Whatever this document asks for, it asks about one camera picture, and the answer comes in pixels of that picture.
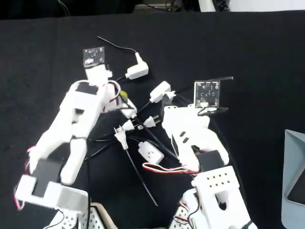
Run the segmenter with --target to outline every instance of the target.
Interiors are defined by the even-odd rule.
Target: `white robotic arm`
[[[120,86],[108,79],[112,73],[103,63],[87,68],[86,73],[88,80],[72,84],[53,123],[30,149],[30,174],[21,177],[15,191],[17,200],[75,214],[86,213],[87,192],[68,186],[74,183],[81,168],[87,153],[87,137],[99,115],[122,107]],[[70,144],[65,164],[49,160],[49,155],[65,143]]]
[[[193,177],[194,188],[183,195],[169,229],[256,229],[234,169],[228,166],[228,152],[208,129],[210,118],[197,115],[200,110],[193,104],[164,108],[162,126],[180,163],[198,172]]]

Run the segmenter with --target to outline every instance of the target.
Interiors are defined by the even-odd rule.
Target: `mounting hole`
[[[189,140],[189,138],[186,137],[182,142],[183,142],[183,143],[186,143],[188,140]]]

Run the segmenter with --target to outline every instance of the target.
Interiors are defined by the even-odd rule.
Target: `circuit board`
[[[83,66],[91,68],[101,63],[105,63],[105,48],[93,48],[83,50]]]
[[[220,97],[220,81],[196,81],[194,83],[195,107],[208,103],[209,107],[218,107]]]

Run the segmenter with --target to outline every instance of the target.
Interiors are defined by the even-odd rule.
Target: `electrical outlet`
[[[164,154],[149,142],[139,143],[139,153],[149,163],[159,164]]]

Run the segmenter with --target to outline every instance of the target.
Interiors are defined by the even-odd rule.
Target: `black table surface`
[[[179,90],[195,80],[234,76],[221,90],[221,105],[229,111],[214,119],[236,160],[251,218],[260,229],[283,228],[284,130],[305,131],[304,18],[305,12],[295,11],[0,21],[2,227],[39,229],[54,215],[54,210],[30,204],[17,212],[13,187],[23,173],[26,149],[50,126],[69,86],[85,79],[82,50],[105,46],[114,79],[135,64],[133,54],[98,40],[100,35],[138,50],[148,63],[148,76],[122,85],[138,107],[163,80]],[[192,99],[192,90],[182,95]],[[139,117],[156,115],[159,108],[154,104]],[[92,135],[108,133],[123,121],[121,114],[104,115]],[[168,143],[161,127],[153,131]],[[90,144],[89,151],[102,145]],[[189,176],[143,171],[132,142],[130,153],[159,206],[118,145],[91,162],[92,200],[106,207],[119,228],[167,226],[190,188]],[[73,186],[86,190],[86,178],[82,167]]]

